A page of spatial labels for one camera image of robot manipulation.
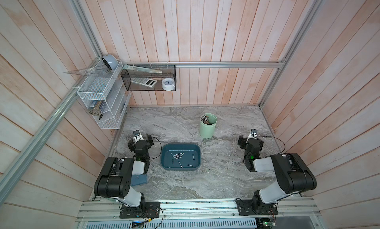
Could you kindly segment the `light blue round speaker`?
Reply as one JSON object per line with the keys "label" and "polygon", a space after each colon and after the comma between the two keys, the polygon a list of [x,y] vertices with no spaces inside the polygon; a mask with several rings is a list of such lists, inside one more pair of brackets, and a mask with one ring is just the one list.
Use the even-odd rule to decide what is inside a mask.
{"label": "light blue round speaker", "polygon": [[111,54],[102,56],[102,61],[110,71],[116,70],[118,66],[118,60]]}

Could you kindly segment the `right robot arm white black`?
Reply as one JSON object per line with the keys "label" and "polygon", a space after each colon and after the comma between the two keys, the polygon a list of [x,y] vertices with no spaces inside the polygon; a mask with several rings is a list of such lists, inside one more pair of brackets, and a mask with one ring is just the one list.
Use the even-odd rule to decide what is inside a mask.
{"label": "right robot arm white black", "polygon": [[264,189],[257,190],[251,207],[256,213],[271,209],[294,193],[314,190],[317,180],[297,153],[274,154],[260,157],[264,141],[252,131],[245,138],[238,139],[238,146],[244,150],[243,162],[250,172],[274,172],[276,180]]}

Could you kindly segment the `teal plastic storage tray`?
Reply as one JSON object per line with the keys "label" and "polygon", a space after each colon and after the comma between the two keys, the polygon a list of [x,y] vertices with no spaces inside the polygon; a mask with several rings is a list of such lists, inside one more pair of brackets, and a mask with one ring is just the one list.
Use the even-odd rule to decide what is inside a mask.
{"label": "teal plastic storage tray", "polygon": [[163,147],[161,166],[168,171],[195,171],[201,165],[200,147],[191,143],[170,143]]}

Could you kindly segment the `pencils bundle in cup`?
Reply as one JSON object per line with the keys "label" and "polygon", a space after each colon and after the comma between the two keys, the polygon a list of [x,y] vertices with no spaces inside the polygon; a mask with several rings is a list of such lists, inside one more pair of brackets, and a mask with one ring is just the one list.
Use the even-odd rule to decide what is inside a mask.
{"label": "pencils bundle in cup", "polygon": [[202,115],[201,116],[201,121],[206,124],[206,125],[210,125],[210,121],[209,121],[209,117],[207,115]]}

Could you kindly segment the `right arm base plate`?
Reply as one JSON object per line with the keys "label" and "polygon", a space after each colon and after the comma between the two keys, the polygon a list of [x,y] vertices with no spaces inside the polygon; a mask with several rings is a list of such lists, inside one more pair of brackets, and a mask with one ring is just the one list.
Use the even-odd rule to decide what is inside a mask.
{"label": "right arm base plate", "polygon": [[235,199],[240,216],[270,215],[277,216],[277,204],[265,204],[260,199],[251,200]]}

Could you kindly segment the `aluminium front rail frame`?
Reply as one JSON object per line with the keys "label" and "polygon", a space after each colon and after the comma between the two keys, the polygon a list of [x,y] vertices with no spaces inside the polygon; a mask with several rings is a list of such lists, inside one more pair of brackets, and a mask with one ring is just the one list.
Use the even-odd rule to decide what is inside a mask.
{"label": "aluminium front rail frame", "polygon": [[142,218],[120,218],[121,205],[97,197],[80,207],[76,229],[324,229],[312,197],[292,196],[276,204],[267,215],[239,214],[235,199],[161,200],[159,208]]}

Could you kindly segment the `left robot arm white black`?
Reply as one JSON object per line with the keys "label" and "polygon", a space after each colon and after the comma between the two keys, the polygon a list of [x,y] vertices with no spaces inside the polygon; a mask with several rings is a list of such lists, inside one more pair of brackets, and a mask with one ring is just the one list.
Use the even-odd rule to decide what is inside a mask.
{"label": "left robot arm white black", "polygon": [[145,175],[150,166],[148,150],[154,145],[152,136],[143,137],[139,130],[133,132],[128,148],[135,153],[133,158],[108,157],[94,185],[94,194],[114,198],[130,207],[145,209],[145,197],[133,189],[133,175]]}

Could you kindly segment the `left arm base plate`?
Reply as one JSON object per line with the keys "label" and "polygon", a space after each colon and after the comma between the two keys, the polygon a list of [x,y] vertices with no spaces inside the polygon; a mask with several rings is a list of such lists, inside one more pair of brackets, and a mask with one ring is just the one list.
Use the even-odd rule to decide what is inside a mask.
{"label": "left arm base plate", "polygon": [[144,206],[130,207],[125,204],[121,206],[120,219],[154,219],[160,216],[160,203],[148,202]]}

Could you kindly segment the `horizontal aluminium wall rail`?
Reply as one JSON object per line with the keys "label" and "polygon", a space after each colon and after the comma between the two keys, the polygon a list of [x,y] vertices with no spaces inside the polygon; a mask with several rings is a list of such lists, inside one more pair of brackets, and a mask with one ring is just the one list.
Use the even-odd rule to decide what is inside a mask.
{"label": "horizontal aluminium wall rail", "polygon": [[178,68],[281,68],[284,62],[247,61],[247,62],[123,62],[124,65],[174,65]]}

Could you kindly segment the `white calculator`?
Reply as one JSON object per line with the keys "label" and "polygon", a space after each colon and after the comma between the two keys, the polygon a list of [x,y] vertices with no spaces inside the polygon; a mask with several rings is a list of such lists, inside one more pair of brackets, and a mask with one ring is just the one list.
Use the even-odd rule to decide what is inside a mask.
{"label": "white calculator", "polygon": [[131,78],[131,83],[151,88],[157,84],[157,80],[151,78]]}

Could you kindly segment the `clear green ruler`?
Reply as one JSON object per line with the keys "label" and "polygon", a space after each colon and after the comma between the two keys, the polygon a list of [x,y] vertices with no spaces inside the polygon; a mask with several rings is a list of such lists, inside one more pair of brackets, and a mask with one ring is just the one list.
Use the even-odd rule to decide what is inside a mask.
{"label": "clear green ruler", "polygon": [[161,74],[161,70],[151,69],[151,68],[144,68],[144,67],[138,67],[138,66],[131,66],[131,65],[124,65],[123,69],[131,70],[131,71],[138,71],[138,72],[146,72],[146,73],[156,73]]}

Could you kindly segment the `clear triangle ruler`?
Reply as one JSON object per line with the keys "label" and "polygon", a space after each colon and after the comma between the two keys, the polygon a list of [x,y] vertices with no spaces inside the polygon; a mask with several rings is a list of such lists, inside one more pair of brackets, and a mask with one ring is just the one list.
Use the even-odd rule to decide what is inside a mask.
{"label": "clear triangle ruler", "polygon": [[65,74],[82,75],[82,76],[95,76],[95,77],[109,77],[112,72],[104,66],[85,68],[75,71],[67,71]]}

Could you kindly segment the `white tape roll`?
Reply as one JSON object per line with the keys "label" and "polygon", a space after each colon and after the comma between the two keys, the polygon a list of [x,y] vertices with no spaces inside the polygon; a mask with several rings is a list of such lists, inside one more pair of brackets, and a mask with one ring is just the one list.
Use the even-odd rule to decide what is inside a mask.
{"label": "white tape roll", "polygon": [[176,89],[175,80],[173,78],[165,78],[162,80],[161,85],[165,91],[174,91]]}

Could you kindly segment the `rolled silver brush bundle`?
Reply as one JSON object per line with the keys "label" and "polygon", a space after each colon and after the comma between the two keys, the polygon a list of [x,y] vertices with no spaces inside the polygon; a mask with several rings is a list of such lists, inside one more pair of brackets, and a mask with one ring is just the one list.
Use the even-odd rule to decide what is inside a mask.
{"label": "rolled silver brush bundle", "polygon": [[88,112],[93,116],[100,116],[105,108],[105,102],[102,100],[93,100],[88,108]]}

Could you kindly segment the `mint green pencil cup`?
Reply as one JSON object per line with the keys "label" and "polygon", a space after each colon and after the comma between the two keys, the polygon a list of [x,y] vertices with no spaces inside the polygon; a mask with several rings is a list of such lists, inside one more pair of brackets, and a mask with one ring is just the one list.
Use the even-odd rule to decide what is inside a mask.
{"label": "mint green pencil cup", "polygon": [[209,139],[212,138],[214,135],[214,131],[217,124],[217,117],[211,113],[205,113],[203,115],[207,115],[209,117],[210,125],[206,125],[202,121],[200,121],[199,133],[202,138]]}

